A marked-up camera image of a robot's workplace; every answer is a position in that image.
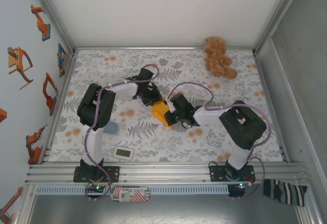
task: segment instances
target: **patterned mat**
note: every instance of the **patterned mat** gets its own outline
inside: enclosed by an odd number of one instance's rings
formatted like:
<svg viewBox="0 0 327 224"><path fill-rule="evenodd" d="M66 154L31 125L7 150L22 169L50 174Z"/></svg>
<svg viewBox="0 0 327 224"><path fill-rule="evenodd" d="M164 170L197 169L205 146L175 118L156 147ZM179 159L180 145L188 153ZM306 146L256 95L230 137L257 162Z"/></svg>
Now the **patterned mat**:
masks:
<svg viewBox="0 0 327 224"><path fill-rule="evenodd" d="M146 64L156 64L160 69L160 76L154 83L163 96L180 82L194 81L213 91L215 99L211 106L228 105L241 99L269 114L252 52L228 51L227 55L233 60L232 67L238 71L234 80L214 77L205 70L202 50L80 51L49 160L71 162L81 159L85 132L76 111L89 84L120 82L138 75ZM210 98L206 90L197 86L184 85L176 91L183 93L193 106L203 105ZM151 108L145 107L141 100L129 98L116 102L111 120L118 124L118 131L103 136L105 161L119 161L113 157L115 146L134 148L133 161L140 162L225 161L233 148L233 141L222 125L184 129L178 124L171 131L151 115ZM264 161L282 160L274 131L265 145L255 149L254 155Z"/></svg>

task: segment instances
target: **yellow object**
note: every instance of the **yellow object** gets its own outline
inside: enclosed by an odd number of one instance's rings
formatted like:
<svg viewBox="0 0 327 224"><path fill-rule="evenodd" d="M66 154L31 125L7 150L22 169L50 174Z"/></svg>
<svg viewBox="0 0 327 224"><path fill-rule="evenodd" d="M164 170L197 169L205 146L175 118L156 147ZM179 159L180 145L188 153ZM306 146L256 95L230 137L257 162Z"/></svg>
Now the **yellow object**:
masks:
<svg viewBox="0 0 327 224"><path fill-rule="evenodd" d="M169 129L171 129L171 130L173 129L172 126L168 125L166 118L165 118L165 113L167 113L169 111L168 105L164 104L163 101L157 102L156 104L151 106L151 111L152 111L152 115L156 119L158 119L161 123L163 123Z"/></svg>

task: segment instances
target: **stuffed toy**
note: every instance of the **stuffed toy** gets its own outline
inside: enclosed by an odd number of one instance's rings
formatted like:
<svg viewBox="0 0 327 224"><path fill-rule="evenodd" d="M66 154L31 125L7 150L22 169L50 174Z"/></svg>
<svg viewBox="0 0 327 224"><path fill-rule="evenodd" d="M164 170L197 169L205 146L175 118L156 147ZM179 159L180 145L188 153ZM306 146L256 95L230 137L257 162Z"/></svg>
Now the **stuffed toy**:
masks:
<svg viewBox="0 0 327 224"><path fill-rule="evenodd" d="M231 58L225 56L225 41L218 37L209 37L205 42L207 43L204 47L204 51L207 53L207 57L204 59L206 70L211 70L216 77L223 76L230 80L236 78L236 70L229 67Z"/></svg>

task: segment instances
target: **white device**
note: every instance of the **white device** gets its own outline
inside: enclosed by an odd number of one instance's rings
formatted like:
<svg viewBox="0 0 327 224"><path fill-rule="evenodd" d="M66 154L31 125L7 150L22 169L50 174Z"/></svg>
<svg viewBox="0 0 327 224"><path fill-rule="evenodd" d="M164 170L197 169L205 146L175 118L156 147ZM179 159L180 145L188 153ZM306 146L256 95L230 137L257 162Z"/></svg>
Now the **white device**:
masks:
<svg viewBox="0 0 327 224"><path fill-rule="evenodd" d="M131 161L134 156L134 149L128 147L117 146L114 149L113 156L117 159Z"/></svg>

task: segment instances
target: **white wall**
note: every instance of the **white wall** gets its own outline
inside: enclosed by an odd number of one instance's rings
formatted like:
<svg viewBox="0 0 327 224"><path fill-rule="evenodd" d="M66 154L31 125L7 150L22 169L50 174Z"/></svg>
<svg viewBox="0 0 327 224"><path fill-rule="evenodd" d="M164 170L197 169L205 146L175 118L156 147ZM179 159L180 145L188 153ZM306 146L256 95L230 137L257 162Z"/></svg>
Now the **white wall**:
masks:
<svg viewBox="0 0 327 224"><path fill-rule="evenodd" d="M254 47L280 0L50 0L75 46Z"/></svg>
<svg viewBox="0 0 327 224"><path fill-rule="evenodd" d="M42 93L45 73L48 72L59 92L65 76L59 78L57 49L60 42L58 34L51 28L51 38L42 42L41 33L36 26L36 17L31 13L30 5L39 6L37 0L0 0L0 108L8 117L0 123L0 208L22 186L28 171L28 152L26 136L32 135L46 123L49 124L36 143L42 146L48 137L53 116L49 116ZM41 17L49 23L46 15ZM25 81L18 72L8 74L14 67L8 67L8 47L20 46L30 56L33 67L26 76L33 79L28 86L19 90ZM26 68L28 62L23 58ZM55 95L51 85L48 94Z"/></svg>

